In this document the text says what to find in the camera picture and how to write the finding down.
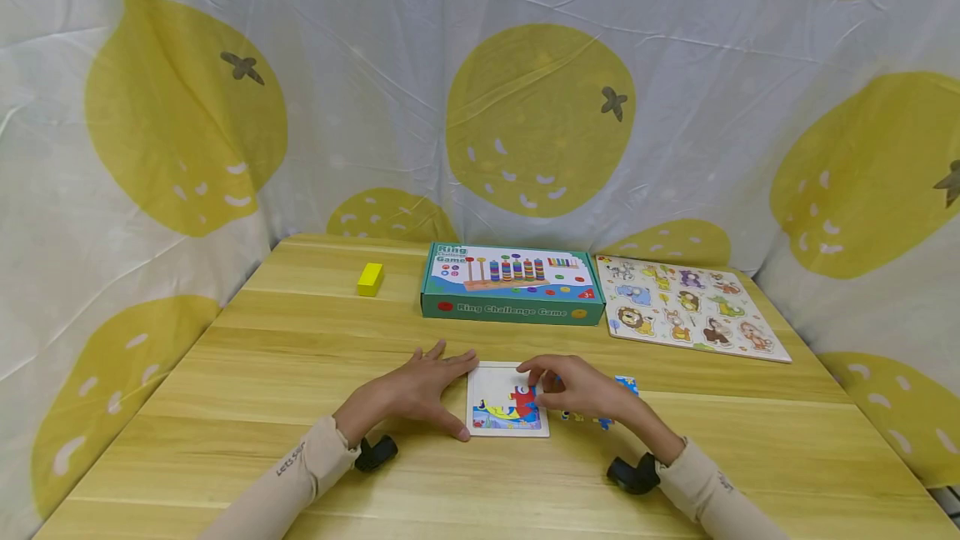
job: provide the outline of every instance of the beige sleeve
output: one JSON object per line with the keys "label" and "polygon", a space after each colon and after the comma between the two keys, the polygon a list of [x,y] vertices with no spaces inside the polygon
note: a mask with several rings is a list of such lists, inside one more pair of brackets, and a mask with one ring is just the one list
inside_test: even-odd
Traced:
{"label": "beige sleeve", "polygon": [[715,540],[788,540],[788,535],[733,487],[693,440],[669,467],[657,463],[670,502]]}
{"label": "beige sleeve", "polygon": [[347,450],[333,417],[324,417],[301,443],[220,514],[200,540],[279,540],[297,515],[340,479],[359,456]]}

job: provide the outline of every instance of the puzzle piece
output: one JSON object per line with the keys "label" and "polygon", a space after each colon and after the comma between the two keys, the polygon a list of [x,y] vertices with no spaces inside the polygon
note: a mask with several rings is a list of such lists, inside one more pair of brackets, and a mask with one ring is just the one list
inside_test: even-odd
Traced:
{"label": "puzzle piece", "polygon": [[[637,390],[637,378],[636,378],[636,377],[632,377],[632,376],[613,376],[613,378],[614,378],[615,381],[617,381],[617,383],[621,384],[621,386],[624,386],[627,390],[630,390],[631,393],[633,393],[633,396],[639,397],[640,392],[639,392],[639,390]],[[564,412],[561,412],[561,413],[560,413],[560,418],[561,418],[563,421],[569,421],[570,419],[573,419],[574,421],[583,421],[583,415],[580,415],[580,414],[578,414],[578,413],[570,413],[568,410],[564,410]],[[616,423],[616,422],[613,421],[612,419],[606,419],[606,418],[603,418],[603,419],[594,418],[593,421],[596,422],[596,423],[598,423],[598,424],[600,424],[600,427],[602,428],[602,430],[604,430],[604,432],[610,430],[610,427],[611,427],[614,423]]]}
{"label": "puzzle piece", "polygon": [[617,380],[621,386],[624,386],[627,390],[630,390],[633,393],[633,396],[639,397],[640,391],[637,390],[637,378],[631,376],[613,376],[614,380]]}

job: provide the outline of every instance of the wooden table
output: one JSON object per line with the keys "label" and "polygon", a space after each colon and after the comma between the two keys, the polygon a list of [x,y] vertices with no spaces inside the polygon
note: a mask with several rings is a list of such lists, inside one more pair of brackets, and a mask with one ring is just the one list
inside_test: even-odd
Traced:
{"label": "wooden table", "polygon": [[[746,277],[793,364],[628,342],[605,327],[423,319],[427,250],[308,235],[280,243],[37,538],[195,538],[318,416],[437,338],[486,361],[576,353],[636,376],[663,419],[795,540],[960,538]],[[384,264],[375,298],[355,293],[367,262]],[[466,381],[444,402],[465,415]],[[549,439],[468,444],[385,422],[399,456],[373,475],[349,472],[288,537],[702,537],[661,493],[628,496],[606,481],[614,456],[643,453],[622,426],[551,419]]]}

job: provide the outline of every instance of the curtain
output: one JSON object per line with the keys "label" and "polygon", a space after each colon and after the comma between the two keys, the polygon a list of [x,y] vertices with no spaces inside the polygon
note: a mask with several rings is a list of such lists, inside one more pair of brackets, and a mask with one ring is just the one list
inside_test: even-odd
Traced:
{"label": "curtain", "polygon": [[0,534],[299,231],[757,274],[960,483],[958,37],[960,0],[0,0]]}

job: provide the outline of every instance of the blue puzzle piece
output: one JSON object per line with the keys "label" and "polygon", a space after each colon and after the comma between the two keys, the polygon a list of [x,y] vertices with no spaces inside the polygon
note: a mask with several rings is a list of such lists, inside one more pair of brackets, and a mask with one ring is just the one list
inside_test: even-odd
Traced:
{"label": "blue puzzle piece", "polygon": [[630,390],[634,396],[639,396],[640,391],[637,390],[637,378],[631,376],[614,376],[614,380],[617,380],[621,386],[624,386],[627,390]]}

